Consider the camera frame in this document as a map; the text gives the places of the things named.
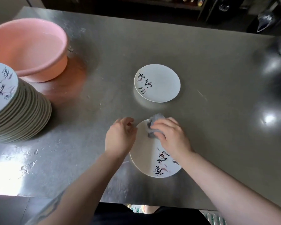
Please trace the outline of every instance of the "gray cloth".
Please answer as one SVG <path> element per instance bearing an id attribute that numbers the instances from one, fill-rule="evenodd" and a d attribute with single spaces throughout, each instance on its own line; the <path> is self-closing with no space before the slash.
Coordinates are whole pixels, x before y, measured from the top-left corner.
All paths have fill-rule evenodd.
<path id="1" fill-rule="evenodd" d="M 153 115 L 153 117 L 150 117 L 150 120 L 148 122 L 148 128 L 150 130 L 150 132 L 148 133 L 148 137 L 149 138 L 157 138 L 155 135 L 154 135 L 154 132 L 160 132 L 162 134 L 164 134 L 163 132 L 161 132 L 160 130 L 154 130 L 154 129 L 151 129 L 151 126 L 154 125 L 154 122 L 157 121 L 158 119 L 165 119 L 165 117 L 162 115 L 162 114 L 155 114 Z"/>

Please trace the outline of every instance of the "tattoo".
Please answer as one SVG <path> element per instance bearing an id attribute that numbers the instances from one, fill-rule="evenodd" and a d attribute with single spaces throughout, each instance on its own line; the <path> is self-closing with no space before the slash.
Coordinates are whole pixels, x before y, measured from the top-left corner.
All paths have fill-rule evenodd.
<path id="1" fill-rule="evenodd" d="M 65 190 L 56 198 L 49 202 L 34 218 L 30 219 L 25 225 L 37 225 L 40 221 L 50 216 L 58 207 Z"/>

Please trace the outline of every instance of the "pink plastic basin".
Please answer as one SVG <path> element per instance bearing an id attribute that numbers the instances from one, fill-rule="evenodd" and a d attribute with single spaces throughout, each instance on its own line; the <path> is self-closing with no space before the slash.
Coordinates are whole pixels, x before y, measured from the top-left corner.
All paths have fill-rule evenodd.
<path id="1" fill-rule="evenodd" d="M 34 18 L 0 25 L 0 62 L 23 80 L 44 82 L 67 66 L 68 37 L 57 24 Z"/>

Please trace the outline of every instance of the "forearm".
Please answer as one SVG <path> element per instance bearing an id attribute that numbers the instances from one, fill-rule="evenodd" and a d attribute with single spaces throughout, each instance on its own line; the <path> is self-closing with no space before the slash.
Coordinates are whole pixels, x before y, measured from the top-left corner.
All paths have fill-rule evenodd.
<path id="1" fill-rule="evenodd" d="M 61 196 L 57 207 L 45 210 L 31 225 L 88 224 L 112 176 L 123 162 L 103 153 Z"/>
<path id="2" fill-rule="evenodd" d="M 237 181 L 199 154 L 190 152 L 180 165 L 201 187 L 229 224 L 281 224 L 281 208 Z"/>

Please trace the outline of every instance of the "stack of plates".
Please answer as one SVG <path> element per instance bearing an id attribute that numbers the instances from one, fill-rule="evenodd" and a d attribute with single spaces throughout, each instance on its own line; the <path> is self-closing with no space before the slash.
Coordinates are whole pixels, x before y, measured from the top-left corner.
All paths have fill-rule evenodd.
<path id="1" fill-rule="evenodd" d="M 51 103 L 0 63 L 0 144 L 29 139 L 47 124 Z"/>

